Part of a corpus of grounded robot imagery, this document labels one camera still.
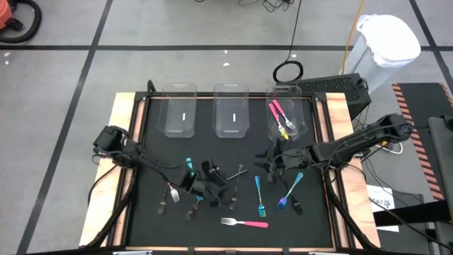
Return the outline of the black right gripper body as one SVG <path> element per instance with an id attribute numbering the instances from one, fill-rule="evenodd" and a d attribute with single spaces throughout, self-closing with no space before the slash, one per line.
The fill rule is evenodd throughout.
<path id="1" fill-rule="evenodd" d="M 291 148 L 292 139 L 275 138 L 269 146 L 269 182 L 275 183 L 283 177 L 285 169 L 308 166 L 311 157 L 305 148 Z"/>

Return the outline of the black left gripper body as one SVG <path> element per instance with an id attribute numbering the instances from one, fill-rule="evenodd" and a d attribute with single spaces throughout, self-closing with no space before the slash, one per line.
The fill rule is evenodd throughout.
<path id="1" fill-rule="evenodd" d="M 208 191 L 215 198 L 223 198 L 228 189 L 227 180 L 219 167 L 212 160 L 206 160 L 201 163 L 203 180 Z"/>

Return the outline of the iridescent rainbow fork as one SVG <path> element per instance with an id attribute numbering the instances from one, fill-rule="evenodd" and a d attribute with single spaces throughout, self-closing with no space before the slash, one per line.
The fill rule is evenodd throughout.
<path id="1" fill-rule="evenodd" d="M 266 212 L 265 212 L 265 206 L 262 202 L 262 196 L 260 192 L 260 177 L 255 176 L 255 183 L 256 183 L 256 189 L 258 192 L 258 200 L 259 200 L 259 205 L 258 205 L 258 213 L 260 217 L 266 217 Z"/>
<path id="2" fill-rule="evenodd" d="M 302 172 L 299 172 L 299 173 L 297 174 L 297 177 L 295 178 L 295 180 L 294 180 L 292 186 L 291 186 L 290 188 L 287 189 L 287 194 L 279 200 L 279 202 L 278 202 L 278 204 L 277 204 L 277 209 L 278 209 L 278 210 L 281 210 L 281 209 L 283 209 L 283 208 L 286 206 L 287 197 L 288 197 L 288 196 L 291 196 L 291 192 L 293 191 L 294 187 L 299 183 L 299 181 L 303 178 L 303 176 L 304 176 L 304 175 L 303 175 Z"/>
<path id="3" fill-rule="evenodd" d="M 195 175 L 195 172 L 193 170 L 193 162 L 192 162 L 192 159 L 190 157 L 188 157 L 186 159 L 186 164 L 187 164 L 187 167 L 189 168 L 190 176 L 193 177 Z M 197 199 L 197 203 L 199 203 L 204 198 L 202 196 L 197 195 L 196 199 Z"/>

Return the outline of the pink-handled silver fork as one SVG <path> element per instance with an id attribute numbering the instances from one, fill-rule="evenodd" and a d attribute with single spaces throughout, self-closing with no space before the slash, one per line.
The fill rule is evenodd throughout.
<path id="1" fill-rule="evenodd" d="M 268 228 L 269 224 L 267 222 L 256 222 L 256 221 L 239 221 L 234 218 L 225 218 L 223 217 L 220 222 L 223 225 L 229 225 L 229 226 L 234 226 L 234 225 L 245 225 L 245 226 L 250 226 L 250 227 L 259 227 L 259 228 Z"/>
<path id="2" fill-rule="evenodd" d="M 281 124 L 281 122 L 280 122 L 279 115 L 277 114 L 277 111 L 275 110 L 274 105 L 273 105 L 272 103 L 270 103 L 268 106 L 269 106 L 269 109 L 270 109 L 270 111 L 271 111 L 271 113 L 272 113 L 272 115 L 273 115 L 273 117 L 274 117 L 276 123 L 277 123 L 278 130 L 279 130 L 279 132 L 280 132 L 280 135 L 281 135 L 283 138 L 285 138 L 286 140 L 288 140 L 288 139 L 289 139 L 289 136 L 288 136 L 288 134 L 287 134 L 286 129 L 282 126 L 282 124 Z"/>
<path id="3" fill-rule="evenodd" d="M 179 196 L 178 191 L 170 183 L 167 183 L 167 185 L 170 188 L 171 197 L 172 197 L 173 201 L 175 203 L 178 203 L 180 201 L 180 196 Z"/>
<path id="4" fill-rule="evenodd" d="M 286 126 L 291 130 L 296 130 L 297 127 L 288 119 L 288 117 L 286 116 L 285 112 L 283 111 L 283 109 L 282 109 L 281 105 L 278 103 L 278 101 L 274 99 L 273 104 L 275 105 L 277 110 L 280 112 L 282 117 L 285 119 Z"/>

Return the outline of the clear plastic bin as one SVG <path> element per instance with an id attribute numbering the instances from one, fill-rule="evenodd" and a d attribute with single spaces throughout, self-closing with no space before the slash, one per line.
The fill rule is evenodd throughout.
<path id="1" fill-rule="evenodd" d="M 250 127 L 249 89 L 245 84 L 214 86 L 212 127 L 219 138 L 243 138 Z"/>
<path id="2" fill-rule="evenodd" d="M 285 124 L 285 119 L 275 107 L 280 122 L 286 129 L 289 138 L 297 140 L 307 131 L 302 107 L 302 90 L 297 86 L 289 85 L 269 86 L 266 90 L 265 106 L 268 114 L 268 137 L 271 140 L 274 140 L 275 138 L 285 140 L 285 138 L 280 135 L 277 123 L 268 106 L 270 103 L 273 103 L 274 99 L 281 105 L 288 119 L 297 127 L 296 130 L 289 129 Z"/>
<path id="3" fill-rule="evenodd" d="M 195 134 L 197 87 L 172 83 L 162 88 L 157 128 L 169 138 L 190 138 Z"/>

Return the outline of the black table mat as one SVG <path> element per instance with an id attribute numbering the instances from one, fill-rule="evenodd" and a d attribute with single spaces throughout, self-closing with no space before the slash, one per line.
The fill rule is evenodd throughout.
<path id="1" fill-rule="evenodd" d="M 139 170 L 136 179 L 136 200 L 128 243 L 133 247 L 288 247 L 329 248 L 332 245 L 325 189 L 321 173 L 308 168 L 291 194 L 302 204 L 303 215 L 294 211 L 291 199 L 278 210 L 279 200 L 287 194 L 282 181 L 268 183 L 266 171 L 254 164 L 270 144 L 268 115 L 265 100 L 249 101 L 250 127 L 241 139 L 222 139 L 212 127 L 213 102 L 197 102 L 195 135 L 187 139 L 165 136 L 157 128 L 161 102 L 154 99 L 147 111 L 144 148 L 149 157 L 163 164 L 180 165 L 190 157 L 195 167 L 212 160 L 227 177 L 233 176 L 243 164 L 247 173 L 241 176 L 237 190 L 237 204 L 211 208 L 207 201 L 198 205 L 192 220 L 185 218 L 197 202 L 196 197 L 180 193 L 180 201 L 169 201 L 163 215 L 157 214 L 164 194 L 165 182 L 155 171 Z M 255 176 L 260 177 L 260 192 L 266 217 L 258 213 L 258 192 Z M 223 225 L 220 220 L 267 222 L 268 228 L 245 225 Z"/>

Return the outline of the black computer case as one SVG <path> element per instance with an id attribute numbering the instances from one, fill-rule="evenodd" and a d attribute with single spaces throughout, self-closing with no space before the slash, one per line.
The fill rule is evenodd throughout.
<path id="1" fill-rule="evenodd" d="M 350 117 L 359 115 L 372 101 L 365 80 L 359 74 L 344 74 L 290 82 L 305 93 L 343 93 Z"/>

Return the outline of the white paper sheet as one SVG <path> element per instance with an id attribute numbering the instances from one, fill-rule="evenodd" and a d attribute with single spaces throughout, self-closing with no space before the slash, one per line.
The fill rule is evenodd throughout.
<path id="1" fill-rule="evenodd" d="M 395 209 L 394 197 L 392 196 L 392 190 L 390 188 L 382 188 L 381 186 L 367 185 L 369 198 L 372 199 L 375 203 L 378 203 L 380 206 L 384 207 L 387 210 Z M 371 203 L 372 212 L 384 211 L 384 209 L 379 206 Z M 397 225 L 377 227 L 378 230 L 383 230 L 387 232 L 399 232 L 399 227 Z"/>

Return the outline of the grey trash can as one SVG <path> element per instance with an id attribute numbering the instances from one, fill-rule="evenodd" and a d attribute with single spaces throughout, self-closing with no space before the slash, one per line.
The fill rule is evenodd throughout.
<path id="1" fill-rule="evenodd" d="M 344 73 L 359 74 L 367 81 L 368 92 L 371 94 L 405 65 L 405 62 L 387 62 L 374 54 L 361 35 L 347 56 Z"/>

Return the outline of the black metal beam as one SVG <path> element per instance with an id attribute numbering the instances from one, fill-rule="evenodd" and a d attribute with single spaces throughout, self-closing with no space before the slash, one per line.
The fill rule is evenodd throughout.
<path id="1" fill-rule="evenodd" d="M 374 212 L 373 216 L 377 227 L 405 223 L 450 222 L 453 220 L 453 207 L 446 200 L 439 200 L 404 208 L 383 209 Z"/>

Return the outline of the black hazard-striped floor mat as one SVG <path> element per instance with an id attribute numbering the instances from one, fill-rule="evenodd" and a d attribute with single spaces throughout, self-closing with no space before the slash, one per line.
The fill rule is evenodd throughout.
<path id="1" fill-rule="evenodd" d="M 391 85 L 403 117 L 417 127 L 411 134 L 418 161 L 435 200 L 446 198 L 428 118 L 453 116 L 453 98 L 442 83 L 399 83 Z"/>

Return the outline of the orange shop vacuum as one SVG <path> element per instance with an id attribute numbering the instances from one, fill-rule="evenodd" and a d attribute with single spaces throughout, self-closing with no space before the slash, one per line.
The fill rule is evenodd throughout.
<path id="1" fill-rule="evenodd" d="M 7 28 L 13 21 L 13 0 L 0 0 L 0 30 Z"/>

